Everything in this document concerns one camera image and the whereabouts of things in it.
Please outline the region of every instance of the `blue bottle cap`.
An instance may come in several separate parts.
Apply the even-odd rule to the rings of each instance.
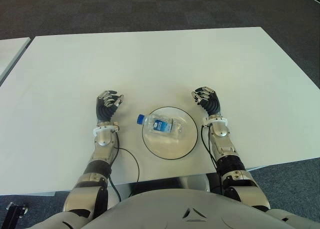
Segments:
[[[136,123],[142,125],[144,123],[145,115],[140,114],[138,116],[138,119],[136,120]]]

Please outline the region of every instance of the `black cable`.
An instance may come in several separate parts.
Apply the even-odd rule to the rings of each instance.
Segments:
[[[211,161],[212,161],[212,164],[213,164],[213,166],[214,166],[214,169],[217,171],[217,162],[216,162],[216,159],[215,159],[215,157],[212,155],[212,153],[211,153],[211,151],[208,149],[208,147],[207,147],[207,145],[206,145],[206,143],[205,143],[205,140],[204,140],[204,136],[203,136],[203,130],[204,130],[204,126],[202,125],[201,126],[201,140],[202,140],[202,143],[203,143],[203,146],[205,147],[205,149],[206,149],[206,151],[209,153],[209,155],[210,155],[210,159],[211,159]]]
[[[222,195],[223,192],[222,192],[221,176],[220,176],[220,174],[219,174],[219,172],[218,172],[218,169],[217,169],[217,161],[216,161],[215,157],[212,155],[211,149],[210,149],[210,129],[209,129],[209,131],[208,131],[208,147],[207,147],[207,145],[206,145],[206,143],[205,143],[205,140],[204,140],[203,130],[204,130],[204,126],[202,125],[202,126],[201,126],[201,140],[202,140],[203,146],[205,147],[206,151],[209,153],[210,159],[211,159],[212,164],[213,164],[213,166],[214,166],[214,169],[215,169],[216,173],[217,173],[218,176],[219,176],[219,186],[217,186],[217,187],[220,187],[220,192],[221,192],[221,195]]]
[[[136,166],[138,167],[138,178],[136,179],[136,182],[135,182],[135,184],[134,184],[134,187],[133,187],[130,195],[128,196],[128,198],[129,198],[129,197],[131,197],[132,194],[135,192],[135,189],[136,189],[136,187],[137,187],[137,185],[138,185],[139,177],[140,177],[140,167],[139,167],[139,163],[138,163],[136,157],[135,157],[129,150],[124,149],[124,148],[119,148],[119,149],[120,149],[120,150],[124,150],[124,151],[126,151],[127,153],[129,153],[129,154],[133,157],[133,159],[135,160]]]
[[[112,182],[112,180],[111,180],[111,176],[109,176],[109,182],[110,182],[110,184],[111,184],[111,186],[112,186],[113,190],[115,191],[116,195],[118,196],[119,202],[121,202],[121,196],[120,196],[120,194],[119,194],[119,192],[118,192],[118,190],[117,190],[117,188],[116,188],[115,184]]]
[[[117,156],[118,156],[118,154],[119,154],[119,150],[124,150],[124,151],[126,151],[127,153],[129,153],[129,154],[133,157],[133,159],[135,160],[136,166],[137,166],[137,168],[138,168],[138,177],[137,177],[137,179],[136,179],[135,185],[134,185],[134,187],[133,187],[133,189],[132,189],[132,191],[131,191],[130,195],[128,196],[128,197],[131,197],[131,196],[132,196],[132,194],[134,193],[134,191],[135,191],[135,189],[136,189],[137,185],[138,185],[139,178],[140,178],[140,167],[139,167],[139,163],[138,163],[138,161],[137,161],[136,157],[135,157],[135,156],[134,156],[134,155],[133,155],[129,150],[127,150],[127,149],[125,149],[125,148],[121,148],[121,147],[120,147],[120,142],[119,142],[119,136],[118,136],[118,133],[115,133],[115,135],[116,135],[116,141],[117,141],[117,147],[115,147],[115,148],[117,149],[117,152],[116,152],[116,155],[115,155],[115,157],[114,157],[114,159],[113,159],[113,161],[112,161],[111,165],[112,165],[112,164],[114,163],[114,161],[116,160],[116,158],[117,158]]]
[[[118,136],[118,133],[115,133],[115,136],[116,136],[116,142],[117,142],[117,145],[118,145],[118,146],[115,147],[115,148],[117,148],[117,150],[116,150],[116,154],[115,154],[115,157],[114,157],[113,161],[110,163],[110,167],[111,167],[112,164],[115,162],[115,160],[116,160],[116,158],[117,158],[117,156],[118,156],[118,154],[119,154],[119,146],[120,146],[120,144],[119,144],[119,136]],[[109,175],[108,178],[109,178],[109,182],[110,182],[113,190],[115,191],[116,195],[118,196],[119,202],[121,202],[121,196],[120,196],[117,188],[115,187],[113,181],[111,180],[111,175]]]

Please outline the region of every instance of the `robot forearm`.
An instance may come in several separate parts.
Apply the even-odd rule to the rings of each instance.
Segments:
[[[110,120],[124,99],[123,95],[117,96],[116,93],[104,91],[97,98],[97,127],[93,130],[95,149],[83,175],[64,203],[64,212],[73,212],[92,220],[107,210],[108,177],[119,146],[119,126]]]
[[[220,103],[214,90],[201,87],[192,92],[195,101],[208,112],[204,126],[209,127],[209,139],[221,177],[224,195],[261,210],[270,209],[267,197],[246,171],[230,139],[228,120],[220,114]]]

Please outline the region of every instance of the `white table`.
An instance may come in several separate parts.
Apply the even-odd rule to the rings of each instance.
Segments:
[[[201,86],[217,91],[247,168],[320,156],[320,91],[260,27],[38,36],[0,87],[0,194],[70,190],[94,150],[106,89],[125,95],[112,119],[141,181],[213,172],[200,137],[187,156],[165,160],[136,124],[174,106],[200,129],[206,113],[191,91]],[[137,179],[127,152],[111,176]]]
[[[29,37],[0,40],[0,85],[29,41]]]

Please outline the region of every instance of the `bottle label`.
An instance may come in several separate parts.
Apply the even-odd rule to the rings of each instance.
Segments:
[[[162,120],[155,120],[153,124],[153,130],[163,132],[163,133],[170,133],[172,128],[171,123],[167,123]]]

